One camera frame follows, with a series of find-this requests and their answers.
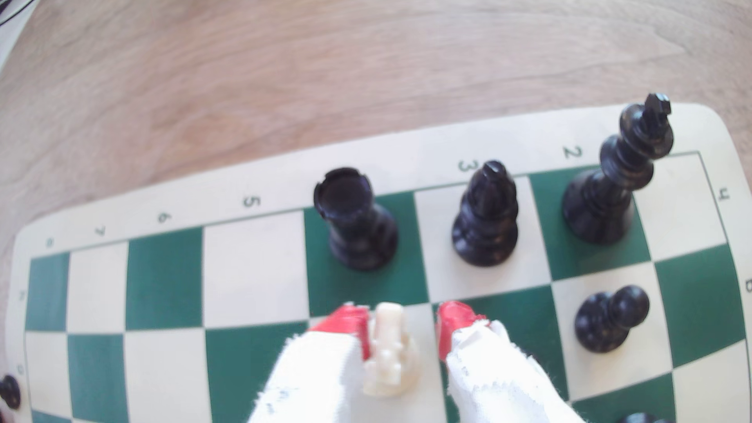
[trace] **piece base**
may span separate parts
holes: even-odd
[[[355,270],[374,270],[387,264],[397,252],[397,223],[388,210],[374,205],[378,218],[374,229],[356,241],[343,243],[329,234],[329,250],[342,264]]]
[[[469,242],[468,231],[462,226],[459,217],[452,226],[452,243],[454,251],[473,266],[490,267],[503,263],[509,258],[517,246],[519,232],[515,224],[505,234],[501,242],[496,244],[489,242]]]
[[[18,387],[18,382],[13,376],[5,375],[2,384],[6,387],[2,399],[11,409],[18,409],[21,406],[21,390]]]
[[[636,412],[622,417],[619,423],[669,423],[667,420],[658,420],[654,415],[646,412]]]
[[[607,321],[610,293],[600,292],[585,300],[575,316],[575,333],[580,344],[590,352],[605,353],[619,348],[629,330]]]
[[[580,239],[593,244],[610,245],[619,241],[629,231],[635,206],[631,197],[623,212],[611,214],[594,210],[583,195],[586,180],[595,173],[590,170],[572,179],[562,199],[564,220],[572,232]]]
[[[410,338],[407,349],[405,350],[405,361],[402,364],[402,374],[399,384],[391,385],[379,381],[378,378],[369,377],[368,365],[366,362],[365,379],[363,381],[363,393],[369,397],[395,397],[407,391],[415,385],[420,377],[420,354],[415,341]]]

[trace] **green square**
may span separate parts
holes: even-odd
[[[397,221],[399,241],[392,260],[370,272],[353,270],[337,261],[329,250],[326,222],[315,209],[304,210],[311,316],[328,315],[347,301],[369,306],[383,301],[403,306],[428,303],[413,193],[380,196],[376,202]]]
[[[674,367],[745,337],[741,295],[728,245],[655,263]]]
[[[462,302],[472,307],[479,315],[501,321],[509,333],[509,339],[535,356],[546,370],[559,395],[568,400],[569,389],[566,384],[562,343],[550,285],[472,298]],[[434,304],[434,318],[437,309],[438,304]],[[451,415],[450,411],[451,408],[447,406],[447,415]]]
[[[41,411],[32,410],[32,421],[34,423],[71,423],[67,418],[58,417],[56,415],[45,414]]]
[[[202,228],[133,239],[126,329],[202,325]]]
[[[619,391],[576,401],[572,408],[590,423],[616,423],[636,412],[676,421],[674,382],[669,373]]]
[[[128,422],[123,335],[68,335],[73,416]]]
[[[248,420],[285,340],[308,329],[306,321],[206,331],[213,421]]]
[[[69,258],[63,253],[32,260],[26,330],[65,331]]]
[[[640,214],[636,207],[629,232],[613,245],[585,242],[569,229],[562,214],[564,191],[576,174],[588,169],[593,167],[564,169],[529,176],[541,221],[548,266],[554,281],[650,260]]]

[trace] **white square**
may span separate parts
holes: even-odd
[[[125,335],[131,423],[211,421],[203,329]]]
[[[575,316],[583,301],[627,285],[637,285],[647,293],[650,311],[645,321],[629,331],[619,348],[602,354],[587,351],[575,335]],[[604,394],[672,370],[666,314],[653,263],[556,281],[552,289],[570,400]]]
[[[69,333],[122,333],[126,329],[127,269],[127,242],[71,253]]]
[[[397,397],[376,398],[360,392],[353,398],[354,421],[447,421],[432,313],[427,303],[405,307],[405,327],[415,339],[422,363],[415,385]]]
[[[674,369],[676,420],[749,421],[746,341]]]
[[[302,211],[204,228],[204,325],[308,318]]]
[[[32,409],[71,418],[68,337],[64,333],[26,332],[26,362]]]
[[[653,180],[634,194],[653,261],[726,242],[698,155],[656,161]]]
[[[512,255],[498,266],[466,263],[452,244],[452,225],[466,185],[415,193],[420,244],[432,303],[500,294],[549,284],[551,274],[543,243],[538,210],[527,177],[517,185],[519,238]]]

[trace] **chess piece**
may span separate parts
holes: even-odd
[[[11,409],[18,409],[21,406],[21,390],[13,376],[5,375],[0,382],[0,397]]]
[[[345,266],[377,269],[394,256],[394,217],[374,202],[371,183],[356,169],[327,173],[314,190],[314,207],[329,224],[329,248]]]
[[[670,420],[664,420],[660,419],[658,420],[653,416],[652,414],[647,414],[646,412],[636,412],[634,414],[630,414],[627,417],[623,417],[621,420],[619,420],[619,423],[674,423]]]
[[[475,266],[506,260],[517,244],[517,187],[500,162],[473,174],[452,227],[454,250]]]
[[[420,375],[417,344],[405,331],[404,307],[380,303],[369,332],[371,357],[364,365],[363,391],[373,397],[401,394]]]
[[[575,317],[577,339],[588,351],[613,351],[624,343],[629,329],[645,320],[649,309],[647,294],[635,285],[591,295]]]
[[[600,169],[581,172],[570,182],[562,212],[572,231],[596,244],[613,244],[632,224],[632,191],[653,177],[653,160],[664,157],[674,144],[667,116],[671,102],[651,93],[644,105],[632,104],[621,112],[620,134],[601,146]]]

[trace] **printed number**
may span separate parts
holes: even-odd
[[[464,160],[460,160],[459,163],[457,163],[457,167],[459,167],[459,170],[462,172],[476,170],[478,168],[478,161],[473,160],[471,163],[465,164]]]
[[[567,147],[564,147],[564,157],[569,158],[572,157],[582,157],[582,148],[575,145],[574,150],[569,150]]]
[[[261,205],[261,198],[257,196],[247,196],[243,198],[243,205],[246,207],[253,207],[255,205]]]

